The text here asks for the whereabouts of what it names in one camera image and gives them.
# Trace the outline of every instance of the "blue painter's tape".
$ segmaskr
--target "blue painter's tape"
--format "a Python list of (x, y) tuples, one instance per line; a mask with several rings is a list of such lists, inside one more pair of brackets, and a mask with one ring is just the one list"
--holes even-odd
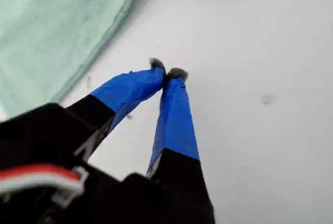
[(159, 91), (163, 78), (163, 69), (154, 67), (150, 70), (121, 74), (94, 90), (91, 95), (116, 113), (109, 132), (142, 101)]
[(181, 78), (170, 80), (163, 89), (149, 168), (165, 148), (200, 159), (188, 94)]

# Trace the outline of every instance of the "red wire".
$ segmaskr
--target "red wire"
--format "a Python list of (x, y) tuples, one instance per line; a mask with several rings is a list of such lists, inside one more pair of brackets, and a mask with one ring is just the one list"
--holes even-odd
[(80, 177), (75, 172), (53, 164), (33, 164), (33, 165), (23, 165), (15, 168), (10, 168), (0, 172), (0, 180), (9, 179), (10, 177), (17, 177), (22, 175), (43, 174), (43, 173), (57, 174), (62, 177), (67, 177), (68, 179), (71, 180), (77, 180), (77, 181), (80, 180)]

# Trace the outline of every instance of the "white wire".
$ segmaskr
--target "white wire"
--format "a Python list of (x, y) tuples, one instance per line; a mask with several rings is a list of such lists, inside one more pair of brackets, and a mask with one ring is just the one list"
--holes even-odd
[(55, 173), (33, 173), (0, 180), (0, 195), (36, 187), (54, 187), (75, 195), (84, 191), (83, 183)]

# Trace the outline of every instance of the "mint green towel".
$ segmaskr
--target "mint green towel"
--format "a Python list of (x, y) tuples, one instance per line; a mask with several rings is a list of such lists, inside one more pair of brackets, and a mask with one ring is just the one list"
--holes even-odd
[(7, 116), (59, 101), (132, 0), (0, 0), (0, 104)]

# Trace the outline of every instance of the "white table surface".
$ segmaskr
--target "white table surface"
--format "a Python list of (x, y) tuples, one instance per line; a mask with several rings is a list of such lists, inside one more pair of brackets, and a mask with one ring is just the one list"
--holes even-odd
[[(124, 27), (63, 102), (111, 77), (189, 71), (187, 89), (217, 223), (333, 223), (333, 0), (136, 0)], [(157, 94), (90, 162), (144, 174)]]

